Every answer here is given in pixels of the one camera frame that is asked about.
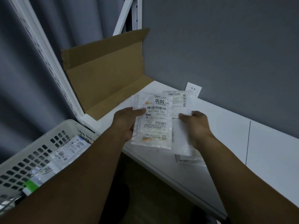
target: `green object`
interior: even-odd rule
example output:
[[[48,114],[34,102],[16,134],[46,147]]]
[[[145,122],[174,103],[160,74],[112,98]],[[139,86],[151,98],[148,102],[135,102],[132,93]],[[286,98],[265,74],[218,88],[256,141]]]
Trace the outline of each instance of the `green object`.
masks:
[[[30,192],[34,192],[38,188],[38,186],[31,180],[26,181],[24,185],[30,190]]]

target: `cardboard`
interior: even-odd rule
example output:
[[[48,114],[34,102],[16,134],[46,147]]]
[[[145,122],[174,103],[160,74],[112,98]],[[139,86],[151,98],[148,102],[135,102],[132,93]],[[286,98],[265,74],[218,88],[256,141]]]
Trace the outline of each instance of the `cardboard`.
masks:
[[[153,81],[144,75],[141,47],[148,31],[134,30],[61,51],[82,109],[95,120]]]

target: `gray wall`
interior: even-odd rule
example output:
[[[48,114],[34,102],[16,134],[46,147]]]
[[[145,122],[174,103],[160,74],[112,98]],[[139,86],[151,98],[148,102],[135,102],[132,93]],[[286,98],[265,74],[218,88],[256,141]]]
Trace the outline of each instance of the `gray wall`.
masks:
[[[298,0],[143,0],[145,74],[299,138]]]

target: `forearm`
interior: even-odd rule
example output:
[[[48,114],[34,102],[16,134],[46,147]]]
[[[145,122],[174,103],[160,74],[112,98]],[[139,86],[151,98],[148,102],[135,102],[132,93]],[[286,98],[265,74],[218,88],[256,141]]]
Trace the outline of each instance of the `forearm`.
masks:
[[[3,223],[99,222],[124,142],[109,128],[77,160],[10,211]]]
[[[219,140],[208,137],[199,151],[233,223],[298,221],[298,208],[256,176]]]

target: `hand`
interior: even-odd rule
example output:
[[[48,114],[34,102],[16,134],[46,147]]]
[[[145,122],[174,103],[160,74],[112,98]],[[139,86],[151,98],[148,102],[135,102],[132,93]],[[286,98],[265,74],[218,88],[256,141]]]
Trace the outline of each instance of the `hand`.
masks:
[[[192,116],[187,116],[182,113],[178,116],[180,120],[186,124],[188,135],[194,148],[199,149],[205,139],[214,137],[210,130],[207,116],[204,113],[192,111]]]
[[[113,122],[110,128],[120,131],[127,142],[132,138],[136,117],[143,115],[145,112],[145,108],[133,110],[132,107],[128,107],[119,110],[114,114]]]

